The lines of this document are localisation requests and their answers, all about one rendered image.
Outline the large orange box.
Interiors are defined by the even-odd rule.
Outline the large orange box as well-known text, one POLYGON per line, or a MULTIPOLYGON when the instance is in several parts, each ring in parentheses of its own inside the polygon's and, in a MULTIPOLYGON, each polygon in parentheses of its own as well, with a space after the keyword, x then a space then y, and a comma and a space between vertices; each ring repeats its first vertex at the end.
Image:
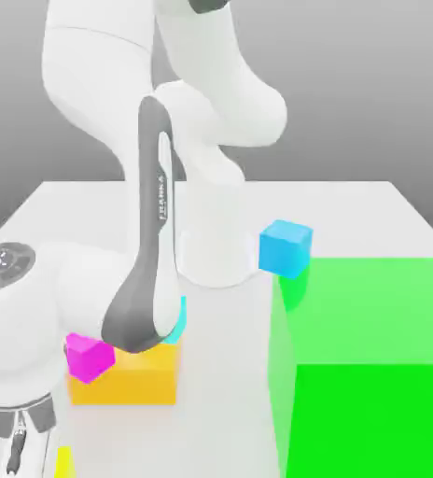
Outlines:
POLYGON ((181 357, 180 341, 140 354, 116 352, 116 363, 85 384, 67 377, 74 405, 174 405, 181 357))

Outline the small cyan cube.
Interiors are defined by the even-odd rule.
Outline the small cyan cube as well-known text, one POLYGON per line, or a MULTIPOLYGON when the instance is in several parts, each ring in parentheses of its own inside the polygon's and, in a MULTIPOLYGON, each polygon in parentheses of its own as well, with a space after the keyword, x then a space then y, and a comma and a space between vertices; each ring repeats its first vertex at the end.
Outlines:
POLYGON ((187 297, 181 297, 180 313, 172 332, 162 341, 164 344, 177 344, 187 326, 187 297))

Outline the small magenta cube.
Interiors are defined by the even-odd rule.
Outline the small magenta cube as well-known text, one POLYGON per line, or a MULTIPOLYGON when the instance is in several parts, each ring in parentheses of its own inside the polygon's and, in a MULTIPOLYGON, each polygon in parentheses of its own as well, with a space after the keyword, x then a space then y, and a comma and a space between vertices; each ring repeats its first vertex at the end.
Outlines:
POLYGON ((66 336, 65 350, 70 375, 84 384, 91 383, 116 363, 112 345, 76 333, 66 336))

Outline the small yellow cube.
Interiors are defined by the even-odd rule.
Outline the small yellow cube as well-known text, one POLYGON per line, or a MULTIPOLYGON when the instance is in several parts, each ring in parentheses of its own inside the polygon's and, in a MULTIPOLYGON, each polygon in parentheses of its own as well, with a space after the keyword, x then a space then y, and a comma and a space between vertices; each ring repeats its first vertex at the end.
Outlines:
POLYGON ((77 478, 70 446, 60 446, 58 448, 53 478, 77 478))

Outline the large green box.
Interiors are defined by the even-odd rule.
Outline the large green box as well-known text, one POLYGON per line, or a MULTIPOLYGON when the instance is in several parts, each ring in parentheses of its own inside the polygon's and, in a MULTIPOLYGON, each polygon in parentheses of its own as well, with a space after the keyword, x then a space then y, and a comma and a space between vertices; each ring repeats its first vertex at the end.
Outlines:
POLYGON ((433 478, 433 258, 319 258, 272 281, 278 478, 433 478))

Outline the small blue cube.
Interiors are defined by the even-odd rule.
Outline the small blue cube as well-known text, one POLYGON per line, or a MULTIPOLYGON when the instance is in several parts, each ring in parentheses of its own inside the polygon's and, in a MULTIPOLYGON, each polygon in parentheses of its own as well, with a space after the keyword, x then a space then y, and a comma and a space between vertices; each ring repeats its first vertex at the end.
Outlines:
POLYGON ((260 270, 296 279, 309 265, 314 230, 277 219, 259 234, 260 270))

